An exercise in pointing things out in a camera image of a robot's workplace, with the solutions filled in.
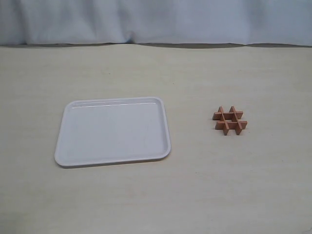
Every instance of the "white tray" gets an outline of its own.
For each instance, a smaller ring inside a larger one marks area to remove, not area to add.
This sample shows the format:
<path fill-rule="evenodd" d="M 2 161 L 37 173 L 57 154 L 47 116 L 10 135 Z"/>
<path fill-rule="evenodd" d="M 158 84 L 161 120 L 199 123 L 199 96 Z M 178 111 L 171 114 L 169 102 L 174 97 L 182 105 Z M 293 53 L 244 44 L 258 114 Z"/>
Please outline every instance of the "white tray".
<path fill-rule="evenodd" d="M 64 167 L 146 161 L 170 150 L 158 97 L 83 100 L 65 107 L 55 160 Z"/>

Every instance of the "white cloth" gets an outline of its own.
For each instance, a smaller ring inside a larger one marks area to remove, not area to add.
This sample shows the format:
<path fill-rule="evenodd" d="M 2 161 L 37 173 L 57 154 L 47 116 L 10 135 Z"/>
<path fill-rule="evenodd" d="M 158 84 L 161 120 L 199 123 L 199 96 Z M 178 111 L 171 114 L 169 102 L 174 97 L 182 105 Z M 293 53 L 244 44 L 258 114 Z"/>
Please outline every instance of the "white cloth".
<path fill-rule="evenodd" d="M 311 0 L 0 0 L 0 44 L 312 45 Z"/>

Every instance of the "beige table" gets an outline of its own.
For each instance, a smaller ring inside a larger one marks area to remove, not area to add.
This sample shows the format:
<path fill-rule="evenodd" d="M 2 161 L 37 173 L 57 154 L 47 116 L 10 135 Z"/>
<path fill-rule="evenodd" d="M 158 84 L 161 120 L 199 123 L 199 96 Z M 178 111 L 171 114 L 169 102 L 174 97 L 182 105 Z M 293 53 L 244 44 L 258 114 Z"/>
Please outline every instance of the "beige table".
<path fill-rule="evenodd" d="M 2 47 L 0 233 L 312 233 L 311 90 L 311 48 Z M 165 103 L 166 159 L 55 164 L 67 103 L 139 96 Z"/>

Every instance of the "wooden piece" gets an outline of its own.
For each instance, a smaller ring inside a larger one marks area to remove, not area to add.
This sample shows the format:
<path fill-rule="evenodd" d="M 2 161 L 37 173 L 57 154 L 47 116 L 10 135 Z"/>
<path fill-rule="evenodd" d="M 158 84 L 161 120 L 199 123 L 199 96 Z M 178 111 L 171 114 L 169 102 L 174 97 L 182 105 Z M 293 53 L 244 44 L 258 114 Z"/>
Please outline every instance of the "wooden piece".
<path fill-rule="evenodd" d="M 230 129 L 236 131 L 239 135 L 246 128 L 247 121 L 240 120 L 243 116 L 242 111 L 236 111 L 235 107 L 231 107 L 229 112 L 224 112 L 222 106 L 218 112 L 214 113 L 213 120 L 217 120 L 215 129 L 223 130 L 224 135 L 227 135 Z"/>

